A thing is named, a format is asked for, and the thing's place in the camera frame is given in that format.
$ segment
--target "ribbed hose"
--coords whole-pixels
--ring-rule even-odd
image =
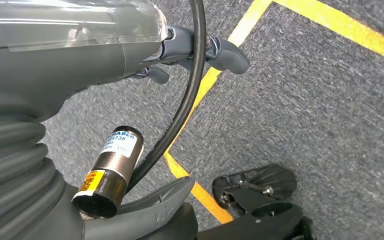
[[[0,240],[44,218],[64,192],[47,147],[36,144],[44,135],[39,123],[0,117]]]

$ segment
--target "metal bolt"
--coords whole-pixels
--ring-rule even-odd
[[[205,42],[205,46],[206,46],[206,49],[210,49],[211,48],[211,38],[210,38],[210,35],[206,35],[206,42]]]
[[[262,191],[262,194],[267,194],[269,196],[273,195],[275,191],[273,190],[273,188],[271,186],[266,186],[265,187],[265,190]]]

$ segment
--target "caster wheel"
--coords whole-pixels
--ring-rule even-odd
[[[297,188],[294,172],[275,163],[248,171],[217,177],[212,182],[212,195],[217,204],[228,209],[235,202],[226,190],[248,188],[271,199],[288,199]]]

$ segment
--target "white label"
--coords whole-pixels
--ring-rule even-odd
[[[136,141],[137,138],[126,131],[113,132],[99,154],[115,152],[122,154],[126,158],[130,158],[133,148],[135,148]]]

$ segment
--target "gray carpet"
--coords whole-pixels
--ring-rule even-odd
[[[242,49],[250,70],[221,74],[174,158],[208,191],[281,163],[322,239],[384,239],[384,58],[277,4]]]
[[[170,24],[192,26],[187,1],[153,2]],[[208,32],[226,38],[250,4],[206,1]],[[384,58],[275,3],[241,48],[250,70],[220,75],[173,156],[207,190],[221,174],[282,163],[295,171],[293,200],[322,239],[384,239]],[[171,74],[166,85],[128,79],[92,87],[45,123],[44,142],[69,183],[82,182],[116,126],[138,128],[149,151],[188,77],[181,67],[164,68]],[[126,200],[173,179],[160,161]],[[188,201],[200,229],[218,225],[193,197]]]

